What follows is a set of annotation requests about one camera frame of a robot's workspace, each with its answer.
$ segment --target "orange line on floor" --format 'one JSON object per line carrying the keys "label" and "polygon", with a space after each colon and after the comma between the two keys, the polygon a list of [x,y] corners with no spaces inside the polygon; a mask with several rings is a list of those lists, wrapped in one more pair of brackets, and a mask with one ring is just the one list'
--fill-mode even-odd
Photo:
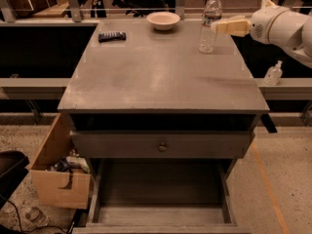
{"label": "orange line on floor", "polygon": [[255,160],[256,160],[256,163],[257,163],[257,166],[261,172],[261,175],[262,175],[262,179],[263,179],[263,182],[265,184],[265,188],[267,190],[267,193],[269,195],[269,198],[271,200],[271,203],[273,205],[273,209],[274,209],[274,212],[275,212],[275,215],[279,221],[279,224],[282,228],[282,231],[283,231],[283,234],[290,234],[290,231],[289,231],[289,228],[287,227],[286,225],[286,222],[285,222],[285,219],[284,219],[284,216],[282,214],[282,211],[280,209],[280,206],[277,202],[277,199],[275,197],[275,194],[273,192],[273,189],[272,189],[272,185],[271,185],[271,182],[270,182],[270,179],[264,169],[264,166],[262,164],[262,161],[260,159],[260,156],[256,150],[256,147],[254,146],[254,142],[252,144],[252,151],[253,151],[253,155],[255,157]]}

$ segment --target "gray tabletop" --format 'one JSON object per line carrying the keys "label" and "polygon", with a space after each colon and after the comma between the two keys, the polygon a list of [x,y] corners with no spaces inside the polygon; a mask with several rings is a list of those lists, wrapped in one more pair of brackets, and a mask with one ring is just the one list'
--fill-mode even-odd
{"label": "gray tabletop", "polygon": [[[125,31],[126,41],[98,42]],[[145,19],[104,19],[97,26],[58,110],[104,112],[266,112],[267,104],[230,36],[213,54],[198,51],[200,22],[157,31]]]}

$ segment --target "spray bottle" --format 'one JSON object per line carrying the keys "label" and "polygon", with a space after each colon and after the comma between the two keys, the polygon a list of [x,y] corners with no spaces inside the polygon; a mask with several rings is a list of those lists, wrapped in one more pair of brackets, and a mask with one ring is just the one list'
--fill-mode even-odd
{"label": "spray bottle", "polygon": [[283,70],[281,68],[282,61],[278,60],[275,66],[271,66],[264,77],[264,82],[267,85],[275,86],[279,83],[280,78],[282,77]]}

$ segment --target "concrete floor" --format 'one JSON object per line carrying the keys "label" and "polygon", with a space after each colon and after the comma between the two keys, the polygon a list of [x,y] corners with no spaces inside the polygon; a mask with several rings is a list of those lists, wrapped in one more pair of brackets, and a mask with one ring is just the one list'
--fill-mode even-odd
{"label": "concrete floor", "polygon": [[[31,114],[2,114],[0,151],[20,150],[31,162],[54,116],[46,114],[39,125],[33,125]],[[297,115],[273,119],[278,133],[268,134],[263,126],[257,126],[250,150],[227,180],[234,215],[238,225],[248,226],[253,234],[311,234],[312,128],[303,126]],[[24,217],[29,206],[38,206],[51,225],[67,229],[73,211],[40,205],[30,174],[15,194],[12,199],[18,206],[23,230],[34,228]],[[14,212],[1,211],[0,224],[19,230]]]}

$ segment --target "black chair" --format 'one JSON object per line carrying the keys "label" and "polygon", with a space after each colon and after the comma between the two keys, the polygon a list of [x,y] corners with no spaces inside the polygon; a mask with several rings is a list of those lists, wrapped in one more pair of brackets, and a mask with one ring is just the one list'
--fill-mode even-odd
{"label": "black chair", "polygon": [[0,152],[0,209],[28,174],[28,158],[20,151]]}

